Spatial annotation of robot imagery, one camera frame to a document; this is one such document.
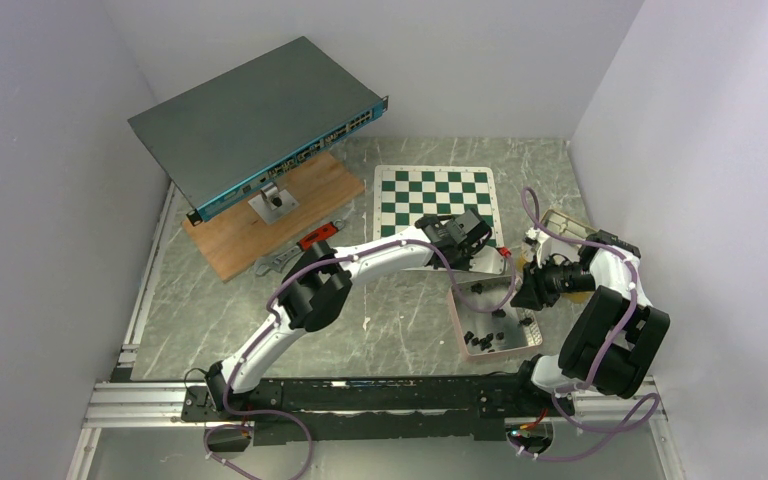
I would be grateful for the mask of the grey network switch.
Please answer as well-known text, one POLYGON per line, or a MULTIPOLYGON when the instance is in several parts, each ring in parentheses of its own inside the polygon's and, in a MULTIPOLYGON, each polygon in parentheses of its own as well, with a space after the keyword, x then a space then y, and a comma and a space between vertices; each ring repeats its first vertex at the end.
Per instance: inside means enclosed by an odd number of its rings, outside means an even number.
POLYGON ((128 124, 196 226, 377 120, 388 102, 301 36, 128 124))

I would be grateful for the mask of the black chess pieces pile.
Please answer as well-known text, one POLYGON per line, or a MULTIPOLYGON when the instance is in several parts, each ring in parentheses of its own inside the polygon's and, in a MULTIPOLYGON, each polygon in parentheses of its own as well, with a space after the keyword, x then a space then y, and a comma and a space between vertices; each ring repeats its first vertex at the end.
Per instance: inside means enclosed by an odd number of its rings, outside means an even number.
POLYGON ((500 309, 492 313, 468 311, 462 321, 464 341, 470 354, 489 354, 542 344, 543 336, 529 310, 500 309))

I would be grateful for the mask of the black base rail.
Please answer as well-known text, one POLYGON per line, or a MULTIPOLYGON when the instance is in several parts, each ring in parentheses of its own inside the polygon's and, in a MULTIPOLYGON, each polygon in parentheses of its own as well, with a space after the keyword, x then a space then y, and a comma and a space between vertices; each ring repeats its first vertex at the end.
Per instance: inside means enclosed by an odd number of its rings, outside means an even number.
POLYGON ((502 441, 519 423, 558 417, 548 394, 520 375, 266 378, 230 397, 225 412, 216 386, 187 388, 185 423, 244 421, 257 446, 312 437, 325 440, 468 437, 502 441))

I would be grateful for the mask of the wooden board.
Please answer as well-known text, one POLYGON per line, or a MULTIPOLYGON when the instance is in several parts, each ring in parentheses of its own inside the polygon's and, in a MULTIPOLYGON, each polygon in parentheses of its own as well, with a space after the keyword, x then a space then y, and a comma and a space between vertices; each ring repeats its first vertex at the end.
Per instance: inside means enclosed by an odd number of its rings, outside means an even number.
POLYGON ((227 282, 285 243, 327 221, 365 191, 363 182, 321 153, 216 217, 182 227, 220 280, 227 282))

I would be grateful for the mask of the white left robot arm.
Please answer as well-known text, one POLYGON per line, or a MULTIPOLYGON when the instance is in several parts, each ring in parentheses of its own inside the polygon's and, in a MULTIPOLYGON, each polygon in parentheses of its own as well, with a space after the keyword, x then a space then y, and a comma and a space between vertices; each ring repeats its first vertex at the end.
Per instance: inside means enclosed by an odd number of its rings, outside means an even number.
POLYGON ((466 270, 492 236, 474 209, 426 215, 394 235, 364 244, 315 243, 266 301, 267 317, 242 346, 205 375, 208 407, 224 420, 239 417, 266 371, 302 336, 330 326, 355 288, 414 268, 466 270))

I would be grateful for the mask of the metal switch stand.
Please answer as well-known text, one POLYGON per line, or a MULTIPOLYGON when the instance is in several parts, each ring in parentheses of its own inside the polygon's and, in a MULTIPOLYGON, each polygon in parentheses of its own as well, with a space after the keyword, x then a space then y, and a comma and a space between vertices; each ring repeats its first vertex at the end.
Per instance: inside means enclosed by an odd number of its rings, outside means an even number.
POLYGON ((274 182, 269 182, 261 188, 248 200, 248 204, 267 225, 276 223, 299 207, 295 197, 274 182))

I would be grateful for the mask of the pink metal tray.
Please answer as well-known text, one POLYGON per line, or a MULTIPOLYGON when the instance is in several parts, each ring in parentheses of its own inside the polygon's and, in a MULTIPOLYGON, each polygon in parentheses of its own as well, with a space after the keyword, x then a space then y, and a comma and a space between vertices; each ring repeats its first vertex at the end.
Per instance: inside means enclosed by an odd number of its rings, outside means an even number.
POLYGON ((448 309, 461 358, 484 362, 534 353, 543 344, 535 314, 505 304, 490 312, 507 294, 508 276, 461 282, 448 292, 448 309))

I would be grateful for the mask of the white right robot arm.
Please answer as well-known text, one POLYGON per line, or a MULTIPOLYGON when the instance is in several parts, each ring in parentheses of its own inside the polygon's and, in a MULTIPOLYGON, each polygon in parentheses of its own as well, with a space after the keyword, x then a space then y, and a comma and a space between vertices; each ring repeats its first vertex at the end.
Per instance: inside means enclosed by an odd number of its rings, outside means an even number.
POLYGON ((511 306, 532 311, 552 307, 564 294, 587 293, 589 301, 559 354, 525 362, 525 379, 511 388, 517 411, 534 415, 550 394, 595 388, 627 399, 637 392, 670 326, 667 313, 645 295, 638 247, 599 230, 588 235, 578 260, 532 259, 511 306))

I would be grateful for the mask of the red grey tool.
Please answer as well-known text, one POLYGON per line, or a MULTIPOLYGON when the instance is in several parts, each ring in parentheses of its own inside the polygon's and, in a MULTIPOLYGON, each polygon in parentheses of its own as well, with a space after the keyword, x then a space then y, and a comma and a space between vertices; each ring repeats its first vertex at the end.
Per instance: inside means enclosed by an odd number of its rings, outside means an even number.
POLYGON ((291 247, 279 252, 259 258, 253 265, 254 274, 263 277, 270 272, 282 273, 289 262, 310 249, 315 243, 327 240, 343 230, 346 225, 344 220, 334 220, 314 229, 291 247))

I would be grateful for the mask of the green white chess board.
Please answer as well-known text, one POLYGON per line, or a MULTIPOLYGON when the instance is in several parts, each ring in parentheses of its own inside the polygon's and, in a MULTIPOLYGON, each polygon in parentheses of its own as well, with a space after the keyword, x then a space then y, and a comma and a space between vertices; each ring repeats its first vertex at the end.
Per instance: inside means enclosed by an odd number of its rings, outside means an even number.
POLYGON ((373 183, 372 238, 400 233, 424 215, 475 210, 491 227, 487 246, 505 244, 495 179, 488 167, 379 165, 373 183))

